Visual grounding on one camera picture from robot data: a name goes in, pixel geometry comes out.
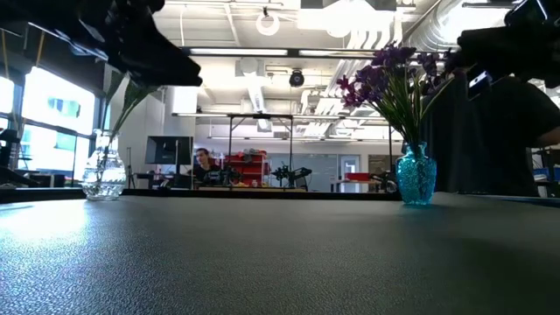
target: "man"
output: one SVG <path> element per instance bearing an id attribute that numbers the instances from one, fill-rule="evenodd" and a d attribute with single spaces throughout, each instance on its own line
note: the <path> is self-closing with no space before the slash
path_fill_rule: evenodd
<path id="1" fill-rule="evenodd" d="M 469 100 L 467 65 L 454 67 L 423 126 L 427 154 L 437 161 L 436 190 L 538 196 L 527 148 L 560 143 L 560 110 L 513 77 Z"/>
<path id="2" fill-rule="evenodd" d="M 220 167 L 218 167 L 218 165 L 210 164 L 208 150 L 204 148 L 199 148 L 196 150 L 196 160 L 199 163 L 194 166 L 192 173 L 194 174 L 194 178 L 198 181 L 204 181 L 204 177 L 208 174 L 208 172 L 220 170 Z"/>

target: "gray textured tabletop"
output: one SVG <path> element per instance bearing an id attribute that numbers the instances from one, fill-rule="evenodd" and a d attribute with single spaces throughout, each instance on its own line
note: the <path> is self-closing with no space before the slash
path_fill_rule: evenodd
<path id="1" fill-rule="evenodd" d="M 560 212 L 163 199 L 0 206 L 1 314 L 558 314 Z"/>

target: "monitor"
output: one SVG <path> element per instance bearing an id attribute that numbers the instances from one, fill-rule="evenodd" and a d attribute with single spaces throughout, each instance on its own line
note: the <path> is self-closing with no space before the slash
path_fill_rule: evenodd
<path id="1" fill-rule="evenodd" d="M 148 136 L 146 164 L 190 165 L 193 160 L 192 152 L 192 136 Z"/>

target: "tripod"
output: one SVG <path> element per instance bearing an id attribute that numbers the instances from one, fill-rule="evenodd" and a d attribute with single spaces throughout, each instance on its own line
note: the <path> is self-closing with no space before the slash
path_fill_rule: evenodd
<path id="1" fill-rule="evenodd" d="M 128 173 L 127 180 L 129 181 L 129 189 L 130 189 L 130 183 L 132 183 L 132 187 L 134 187 L 134 189 L 137 189 L 137 184 L 134 182 L 134 173 L 132 172 L 132 162 L 131 162 L 132 148 L 130 147 L 126 148 L 126 151 L 129 156 L 129 165 L 126 167 Z"/>

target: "clear glass vase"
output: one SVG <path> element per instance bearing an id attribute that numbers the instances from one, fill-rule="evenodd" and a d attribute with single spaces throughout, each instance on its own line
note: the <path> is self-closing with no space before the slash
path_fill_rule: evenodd
<path id="1" fill-rule="evenodd" d="M 86 162 L 82 190 L 88 200 L 116 200 L 124 189 L 126 172 L 119 157 L 118 135 L 109 140 L 111 130 L 96 129 L 95 151 Z"/>
<path id="2" fill-rule="evenodd" d="M 426 143 L 416 150 L 406 146 L 406 155 L 396 160 L 396 181 L 407 205 L 429 205 L 436 187 L 436 161 L 425 155 Z"/>

